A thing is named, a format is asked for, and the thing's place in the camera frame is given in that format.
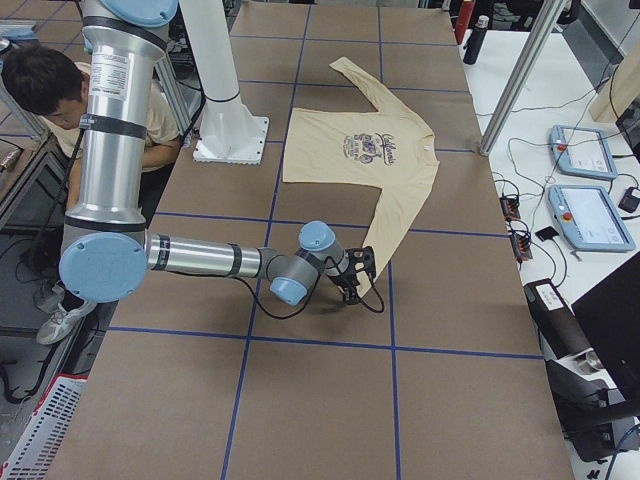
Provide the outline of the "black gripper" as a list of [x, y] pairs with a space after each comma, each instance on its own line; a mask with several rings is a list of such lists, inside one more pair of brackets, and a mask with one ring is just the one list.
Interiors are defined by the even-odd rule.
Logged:
[[357, 305], [357, 288], [370, 287], [375, 280], [375, 255], [371, 246], [346, 250], [348, 264], [339, 268], [338, 285], [343, 289], [343, 302]]

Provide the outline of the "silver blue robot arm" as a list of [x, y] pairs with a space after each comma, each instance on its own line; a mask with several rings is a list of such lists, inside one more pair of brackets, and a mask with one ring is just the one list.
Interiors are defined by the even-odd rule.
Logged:
[[243, 104], [228, 25], [219, 1], [88, 1], [83, 34], [92, 48], [88, 106], [80, 121], [83, 167], [78, 203], [65, 217], [59, 274], [74, 295], [107, 303], [133, 293], [149, 271], [257, 278], [296, 305], [327, 276], [345, 302], [376, 275], [371, 248], [346, 249], [323, 222], [303, 226], [299, 250], [243, 248], [153, 234], [138, 206], [146, 119], [168, 27], [181, 15], [203, 91], [198, 161], [256, 164], [269, 121]]

